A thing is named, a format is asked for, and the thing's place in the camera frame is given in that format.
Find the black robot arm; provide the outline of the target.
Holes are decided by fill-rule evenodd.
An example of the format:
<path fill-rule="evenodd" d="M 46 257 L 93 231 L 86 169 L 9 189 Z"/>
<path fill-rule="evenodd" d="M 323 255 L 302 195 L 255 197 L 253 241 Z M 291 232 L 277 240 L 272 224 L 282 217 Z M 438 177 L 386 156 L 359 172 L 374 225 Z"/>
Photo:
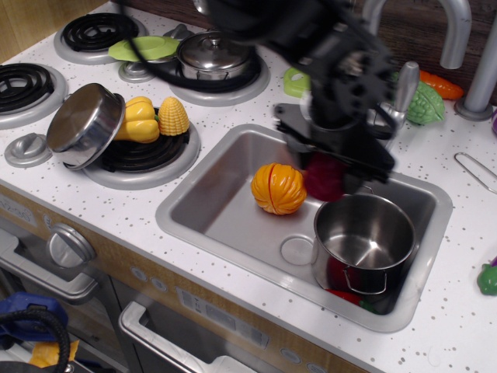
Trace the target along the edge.
<path fill-rule="evenodd" d="M 274 113 L 290 153 L 318 186 L 330 175 L 316 163 L 343 164 L 346 193 L 388 181 L 394 159 L 383 141 L 397 126 L 381 104 L 394 94 L 394 64 L 344 1 L 198 1 L 196 7 L 224 37 L 267 47 L 310 77 L 308 101 L 280 104 Z"/>

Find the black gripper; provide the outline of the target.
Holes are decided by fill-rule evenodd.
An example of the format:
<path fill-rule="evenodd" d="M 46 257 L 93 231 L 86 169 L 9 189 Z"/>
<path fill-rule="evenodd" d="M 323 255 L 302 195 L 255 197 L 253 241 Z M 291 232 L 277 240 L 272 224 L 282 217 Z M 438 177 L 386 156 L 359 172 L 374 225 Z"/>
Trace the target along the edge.
<path fill-rule="evenodd" d="M 351 152 L 352 137 L 363 134 L 366 125 L 350 121 L 339 128 L 323 127 L 304 116 L 297 104 L 280 103 L 274 108 L 279 123 L 276 129 L 283 134 L 288 152 L 300 169 L 306 169 L 314 153 L 322 153 L 345 165 L 342 174 L 344 194 L 355 194 L 365 182 L 386 183 L 394 168 L 382 160 L 364 161 L 363 156 L 354 159 Z"/>

